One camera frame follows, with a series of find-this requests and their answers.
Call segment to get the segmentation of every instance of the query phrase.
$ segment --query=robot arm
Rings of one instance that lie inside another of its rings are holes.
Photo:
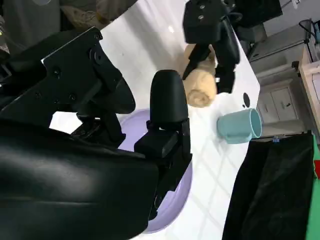
[[[173,70],[154,76],[148,132],[135,152],[117,149],[125,134],[116,113],[136,105],[100,39],[96,28],[60,32],[1,66],[1,239],[130,239],[191,162],[186,96]],[[56,111],[77,113],[82,125],[71,135],[49,129]]]

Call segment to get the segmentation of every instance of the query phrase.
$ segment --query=red object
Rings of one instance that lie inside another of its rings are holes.
[[[320,160],[314,160],[315,174],[320,179]]]

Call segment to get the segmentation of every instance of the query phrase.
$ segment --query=light blue mug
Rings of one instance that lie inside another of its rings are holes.
[[[260,138],[262,134],[261,119],[254,108],[221,116],[216,126],[228,144],[243,144],[252,138]]]

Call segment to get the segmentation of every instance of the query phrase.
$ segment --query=gray wall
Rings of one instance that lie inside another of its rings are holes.
[[[288,2],[288,0],[280,0],[281,5],[286,2]],[[311,18],[313,21],[320,20],[320,0],[301,0],[297,9],[294,9],[293,4],[290,3],[284,7],[282,11],[283,15],[264,23],[264,28],[268,36],[297,25],[304,19]]]

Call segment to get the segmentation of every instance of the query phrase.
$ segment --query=screw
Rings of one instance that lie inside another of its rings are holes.
[[[101,65],[104,62],[104,58],[103,58],[101,52],[96,51],[94,53],[94,60],[95,60],[95,63],[98,65]]]
[[[52,73],[57,79],[60,79],[60,76],[61,76],[60,68],[58,68],[58,67],[53,68]]]
[[[41,97],[42,97],[41,93],[37,91],[37,92],[35,93],[35,98],[36,98],[36,99],[40,99]]]
[[[74,93],[70,93],[69,99],[75,101],[77,99],[77,96]]]

